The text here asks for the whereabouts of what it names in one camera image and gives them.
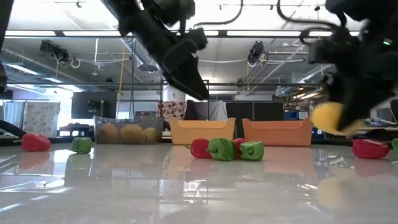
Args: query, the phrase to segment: ceiling light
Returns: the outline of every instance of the ceiling light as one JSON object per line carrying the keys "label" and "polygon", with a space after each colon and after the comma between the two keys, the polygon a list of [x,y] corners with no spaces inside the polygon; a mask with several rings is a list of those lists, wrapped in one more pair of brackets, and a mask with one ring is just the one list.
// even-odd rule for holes
{"label": "ceiling light", "polygon": [[350,31],[349,32],[352,36],[357,36],[359,35],[359,31]]}
{"label": "ceiling light", "polygon": [[217,36],[218,35],[218,31],[216,31],[216,30],[205,30],[205,35],[206,36]]}
{"label": "ceiling light", "polygon": [[305,95],[305,93],[302,93],[302,94],[300,94],[300,95],[297,95],[296,98],[300,98],[300,97],[302,97],[303,95]]}
{"label": "ceiling light", "polygon": [[311,31],[310,37],[328,37],[331,35],[330,31]]}
{"label": "ceiling light", "polygon": [[37,72],[35,72],[35,71],[32,71],[32,70],[30,70],[30,69],[24,68],[24,67],[19,66],[19,65],[7,64],[7,66],[8,66],[8,67],[11,67],[11,68],[15,68],[15,69],[20,70],[20,71],[23,71],[23,72],[25,72],[25,73],[32,74],[32,75],[40,75],[39,73],[37,73]]}
{"label": "ceiling light", "polygon": [[13,88],[18,88],[20,90],[25,90],[25,91],[30,91],[32,93],[38,93],[42,94],[45,93],[45,90],[39,91],[39,90],[33,90],[33,85],[15,85],[15,84],[7,84],[8,87],[13,87]]}
{"label": "ceiling light", "polygon": [[6,31],[6,37],[7,36],[21,36],[21,37],[34,37],[34,36],[40,36],[40,37],[54,37],[56,36],[54,31],[39,31],[39,30],[7,30]]}
{"label": "ceiling light", "polygon": [[308,98],[311,98],[311,97],[316,96],[316,95],[318,95],[318,94],[319,94],[319,93],[310,93],[310,94],[308,94],[307,96],[301,97],[301,99],[302,99],[302,100],[308,99]]}
{"label": "ceiling light", "polygon": [[228,36],[298,37],[300,31],[227,31]]}
{"label": "ceiling light", "polygon": [[72,92],[81,92],[82,90],[80,88],[75,87],[74,85],[61,85],[60,87],[70,90]]}
{"label": "ceiling light", "polygon": [[103,30],[103,31],[63,31],[67,37],[121,37],[119,31],[116,30]]}
{"label": "ceiling light", "polygon": [[51,82],[55,82],[55,83],[61,83],[62,81],[57,80],[56,78],[44,78],[45,80],[51,81]]}

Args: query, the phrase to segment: clear plastic bin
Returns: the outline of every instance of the clear plastic bin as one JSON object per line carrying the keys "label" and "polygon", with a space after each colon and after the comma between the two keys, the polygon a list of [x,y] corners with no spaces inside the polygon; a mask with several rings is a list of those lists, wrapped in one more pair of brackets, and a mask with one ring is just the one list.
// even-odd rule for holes
{"label": "clear plastic bin", "polygon": [[98,144],[158,144],[162,142],[164,119],[144,116],[141,119],[111,119],[94,116]]}

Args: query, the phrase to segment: orange bin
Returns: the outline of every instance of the orange bin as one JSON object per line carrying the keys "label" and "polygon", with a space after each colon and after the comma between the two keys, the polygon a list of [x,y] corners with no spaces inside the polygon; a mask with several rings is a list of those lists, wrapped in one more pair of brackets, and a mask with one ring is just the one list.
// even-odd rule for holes
{"label": "orange bin", "polygon": [[311,145],[312,123],[302,121],[250,121],[242,119],[244,138],[262,141],[266,146]]}
{"label": "orange bin", "polygon": [[191,144],[198,138],[227,138],[234,137],[235,118],[227,121],[181,121],[170,118],[170,128],[173,144]]}

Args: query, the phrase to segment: glossy tabletop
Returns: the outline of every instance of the glossy tabletop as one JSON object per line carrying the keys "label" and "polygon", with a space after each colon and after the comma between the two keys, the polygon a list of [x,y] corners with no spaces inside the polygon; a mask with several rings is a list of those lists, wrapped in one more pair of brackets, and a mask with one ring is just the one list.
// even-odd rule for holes
{"label": "glossy tabletop", "polygon": [[398,223],[398,162],[349,147],[266,147],[260,162],[171,144],[69,147],[0,147],[0,223]]}

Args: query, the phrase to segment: curtain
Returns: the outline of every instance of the curtain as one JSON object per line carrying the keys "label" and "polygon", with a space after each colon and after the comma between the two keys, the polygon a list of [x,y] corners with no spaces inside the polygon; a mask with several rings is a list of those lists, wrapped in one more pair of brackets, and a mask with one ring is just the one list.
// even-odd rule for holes
{"label": "curtain", "polygon": [[27,102],[24,111],[23,130],[42,134],[48,138],[57,137],[60,103]]}
{"label": "curtain", "polygon": [[160,117],[162,110],[162,118],[169,122],[171,117],[179,120],[184,119],[187,102],[157,102],[156,116]]}
{"label": "curtain", "polygon": [[228,120],[225,103],[223,101],[209,102],[209,110],[207,102],[194,102],[194,105],[199,120],[206,120],[208,117],[210,121]]}
{"label": "curtain", "polygon": [[7,102],[3,104],[4,120],[18,128],[22,127],[25,102]]}

